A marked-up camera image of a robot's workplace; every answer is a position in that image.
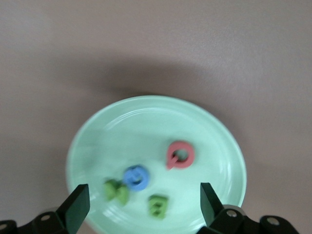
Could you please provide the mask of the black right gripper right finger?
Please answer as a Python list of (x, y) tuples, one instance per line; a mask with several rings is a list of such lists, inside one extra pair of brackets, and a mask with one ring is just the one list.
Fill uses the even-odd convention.
[(299, 234), (282, 217), (265, 215), (256, 222), (238, 206), (223, 205), (210, 183), (200, 184), (200, 208), (206, 225), (199, 234)]

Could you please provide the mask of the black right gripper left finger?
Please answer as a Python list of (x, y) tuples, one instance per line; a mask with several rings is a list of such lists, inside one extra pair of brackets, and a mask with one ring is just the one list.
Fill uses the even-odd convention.
[(23, 226), (0, 220), (0, 234), (77, 234), (89, 211), (89, 186), (80, 184), (56, 211), (41, 213)]

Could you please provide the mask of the green capital letter N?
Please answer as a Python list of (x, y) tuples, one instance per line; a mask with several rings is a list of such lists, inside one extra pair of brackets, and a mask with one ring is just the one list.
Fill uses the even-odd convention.
[(122, 206), (129, 202), (130, 192), (126, 184), (109, 179), (104, 183), (104, 192), (108, 201), (117, 199)]

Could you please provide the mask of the green capital letter B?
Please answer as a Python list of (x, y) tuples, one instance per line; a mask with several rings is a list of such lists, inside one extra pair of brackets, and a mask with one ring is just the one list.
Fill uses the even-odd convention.
[(148, 199), (148, 211), (149, 215), (164, 219), (168, 208), (168, 197), (163, 195), (151, 195)]

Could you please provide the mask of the red capital letter Q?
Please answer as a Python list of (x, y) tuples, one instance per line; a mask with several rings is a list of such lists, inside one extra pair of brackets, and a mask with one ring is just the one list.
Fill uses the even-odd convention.
[[(180, 159), (176, 154), (177, 151), (185, 151), (186, 158)], [(186, 141), (174, 141), (167, 149), (166, 158), (166, 168), (168, 170), (172, 168), (185, 169), (193, 164), (195, 160), (195, 150), (193, 146)]]

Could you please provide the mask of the blue capital letter G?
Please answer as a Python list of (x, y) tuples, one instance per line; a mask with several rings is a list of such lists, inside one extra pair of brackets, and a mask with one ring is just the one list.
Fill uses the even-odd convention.
[(147, 188), (150, 181), (150, 175), (146, 168), (141, 165), (131, 166), (123, 174), (123, 183), (135, 192)]

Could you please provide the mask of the light green plate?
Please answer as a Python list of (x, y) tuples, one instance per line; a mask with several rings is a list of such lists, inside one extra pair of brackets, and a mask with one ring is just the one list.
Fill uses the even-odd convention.
[[(166, 168), (174, 141), (193, 146), (190, 167)], [(108, 201), (105, 181), (122, 180), (135, 165), (149, 172), (147, 188), (131, 191), (125, 206)], [(206, 110), (164, 96), (124, 99), (94, 114), (71, 144), (66, 177), (70, 191), (88, 184), (86, 222), (97, 234), (195, 234), (205, 225), (201, 183), (209, 182), (223, 204), (234, 206), (242, 205), (247, 187), (245, 161), (230, 131)], [(164, 219), (149, 215), (151, 195), (168, 197)]]

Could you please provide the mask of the brown table cover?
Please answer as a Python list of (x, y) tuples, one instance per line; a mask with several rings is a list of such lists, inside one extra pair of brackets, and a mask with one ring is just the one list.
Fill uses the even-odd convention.
[(312, 0), (0, 0), (0, 220), (59, 206), (77, 130), (140, 95), (222, 121), (246, 214), (312, 234)]

